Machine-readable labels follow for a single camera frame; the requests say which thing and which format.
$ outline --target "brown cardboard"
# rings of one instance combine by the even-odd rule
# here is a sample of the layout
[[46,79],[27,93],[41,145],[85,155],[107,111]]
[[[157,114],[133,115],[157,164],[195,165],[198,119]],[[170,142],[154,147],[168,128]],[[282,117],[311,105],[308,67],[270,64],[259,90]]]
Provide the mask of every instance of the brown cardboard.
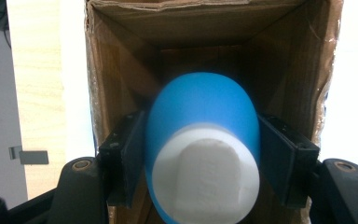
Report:
[[[196,71],[232,77],[257,111],[282,118],[317,142],[341,9],[340,0],[89,0],[86,40],[97,145],[121,116],[148,108],[168,81]],[[125,216],[144,216],[150,209],[144,207]],[[155,214],[150,210],[149,216]],[[117,223],[125,216],[117,215]],[[244,222],[302,218],[300,211],[279,206],[262,179]]]

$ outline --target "metal latch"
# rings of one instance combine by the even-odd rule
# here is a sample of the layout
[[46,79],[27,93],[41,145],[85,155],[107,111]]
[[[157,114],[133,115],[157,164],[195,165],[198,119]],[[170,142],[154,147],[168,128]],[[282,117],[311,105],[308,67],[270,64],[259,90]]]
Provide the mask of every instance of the metal latch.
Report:
[[20,159],[22,165],[44,165],[48,164],[48,152],[42,151],[23,151],[22,146],[10,147],[8,149],[11,160]]

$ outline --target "wooden surface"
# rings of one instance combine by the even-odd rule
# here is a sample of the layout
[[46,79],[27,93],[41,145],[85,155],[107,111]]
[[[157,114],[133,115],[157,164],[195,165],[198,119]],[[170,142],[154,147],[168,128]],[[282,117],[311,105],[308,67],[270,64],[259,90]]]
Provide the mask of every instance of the wooden surface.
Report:
[[26,165],[28,198],[56,187],[65,164],[60,1],[8,0],[24,150],[47,150],[49,165]]

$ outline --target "white cap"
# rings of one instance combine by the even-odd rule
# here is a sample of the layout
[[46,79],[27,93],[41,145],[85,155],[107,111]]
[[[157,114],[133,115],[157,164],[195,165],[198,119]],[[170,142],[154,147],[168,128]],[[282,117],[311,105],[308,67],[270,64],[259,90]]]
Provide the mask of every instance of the white cap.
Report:
[[249,149],[229,131],[207,123],[189,125],[168,141],[152,180],[159,205],[179,223],[239,222],[259,189]]

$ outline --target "blue plastic container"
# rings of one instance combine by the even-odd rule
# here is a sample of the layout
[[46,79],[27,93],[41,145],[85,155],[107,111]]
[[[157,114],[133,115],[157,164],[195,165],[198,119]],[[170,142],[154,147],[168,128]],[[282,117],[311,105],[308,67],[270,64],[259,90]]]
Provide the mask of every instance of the blue plastic container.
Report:
[[259,145],[254,106],[235,81],[211,73],[173,80],[146,126],[146,180],[160,216],[167,223],[240,221],[258,193]]

